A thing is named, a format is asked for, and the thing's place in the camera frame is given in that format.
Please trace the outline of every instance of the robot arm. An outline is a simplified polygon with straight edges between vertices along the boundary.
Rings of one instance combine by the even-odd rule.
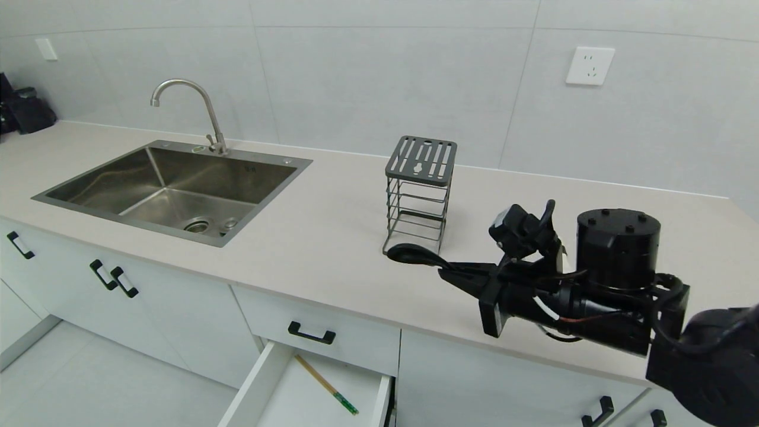
[[[634,210],[581,214],[577,270],[565,274],[555,205],[548,201],[540,219],[517,204],[496,218],[489,233],[504,251],[498,264],[448,262],[410,244],[387,256],[439,267],[442,279],[477,299],[485,334],[499,337],[517,317],[563,342],[585,339],[648,355],[646,378],[702,420],[759,425],[759,305],[701,312],[683,330],[690,286],[656,272],[661,225]],[[542,258],[524,260],[535,252]]]

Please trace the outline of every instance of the metal rack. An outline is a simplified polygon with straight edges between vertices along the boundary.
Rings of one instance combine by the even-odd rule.
[[[439,252],[446,231],[456,143],[404,136],[385,168],[387,239],[417,243]]]

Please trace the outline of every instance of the faucet spout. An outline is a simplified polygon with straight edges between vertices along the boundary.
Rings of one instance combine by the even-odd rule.
[[[208,110],[208,116],[211,118],[213,133],[216,136],[216,142],[214,142],[214,140],[211,138],[211,135],[206,136],[210,141],[211,151],[218,153],[221,156],[225,156],[229,152],[229,149],[227,148],[227,144],[224,141],[224,134],[222,134],[222,131],[219,128],[219,121],[216,120],[216,113],[213,111],[211,98],[208,96],[206,90],[203,89],[199,84],[193,81],[185,80],[184,78],[172,78],[164,81],[163,83],[159,84],[153,91],[153,95],[150,97],[150,105],[154,107],[160,106],[161,103],[159,99],[161,97],[161,93],[163,93],[167,87],[174,86],[175,84],[183,84],[184,86],[192,87],[203,97],[203,101],[206,104],[206,109]]]

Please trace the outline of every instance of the cabinet handle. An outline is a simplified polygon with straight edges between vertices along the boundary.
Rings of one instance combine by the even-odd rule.
[[[303,332],[300,332],[300,329],[301,324],[297,323],[296,321],[292,321],[290,322],[290,326],[287,328],[287,332],[295,335],[296,337],[307,338],[308,340],[313,340],[326,345],[332,344],[332,342],[335,341],[335,337],[337,337],[337,334],[332,331],[325,332],[324,338],[319,338],[315,337],[314,335],[304,334]]]
[[[116,281],[116,284],[118,284],[118,287],[120,287],[121,290],[123,290],[124,293],[127,294],[129,298],[134,298],[135,295],[140,293],[140,291],[138,291],[136,287],[132,286],[132,284],[129,282],[129,279],[126,276],[124,276],[124,269],[122,269],[121,267],[116,267],[113,270],[111,270],[111,276],[113,277],[113,280]],[[129,289],[124,287],[124,283],[129,285]]]
[[[653,421],[653,427],[666,427],[666,417],[664,411],[654,410],[651,412],[651,421]]]
[[[102,268],[102,262],[100,262],[99,259],[96,259],[95,261],[92,261],[90,263],[90,269],[97,276],[97,278],[100,279],[100,283],[102,283],[102,285],[105,286],[107,290],[116,289],[116,282],[114,282],[113,280],[111,280],[110,282],[106,282],[106,279],[102,278],[102,274],[98,271],[101,268]]]
[[[8,240],[11,241],[11,244],[16,248],[16,250],[18,251],[18,253],[21,254],[21,256],[23,256],[26,259],[32,259],[32,258],[34,258],[34,252],[32,252],[32,251],[24,251],[22,248],[18,247],[18,244],[16,243],[16,239],[18,239],[18,233],[17,232],[11,231],[10,233],[8,233],[8,235],[6,237],[8,237]],[[19,240],[18,243],[20,243],[22,246],[24,246],[24,244],[21,242],[21,240]]]
[[[612,402],[611,397],[601,397],[600,403],[601,415],[599,415],[596,419],[593,419],[593,417],[589,415],[583,415],[581,418],[582,427],[598,427],[614,413],[614,403]]]

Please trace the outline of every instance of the countertop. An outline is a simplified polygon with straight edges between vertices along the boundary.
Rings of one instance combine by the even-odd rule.
[[[520,319],[485,335],[477,301],[431,267],[382,255],[386,158],[276,144],[228,141],[235,150],[313,163],[224,248],[92,217],[30,198],[156,139],[207,144],[201,136],[59,122],[3,136],[0,217],[227,283],[326,305],[511,356],[642,385],[646,359],[581,341],[558,343]],[[459,141],[459,150],[466,150]],[[753,267],[759,226],[730,200],[577,179],[456,166],[441,255],[497,262],[488,236],[495,215],[518,203],[539,216],[556,199],[553,222],[569,258],[576,217],[600,207],[642,210],[662,223],[657,270],[692,286],[687,317],[759,301]]]

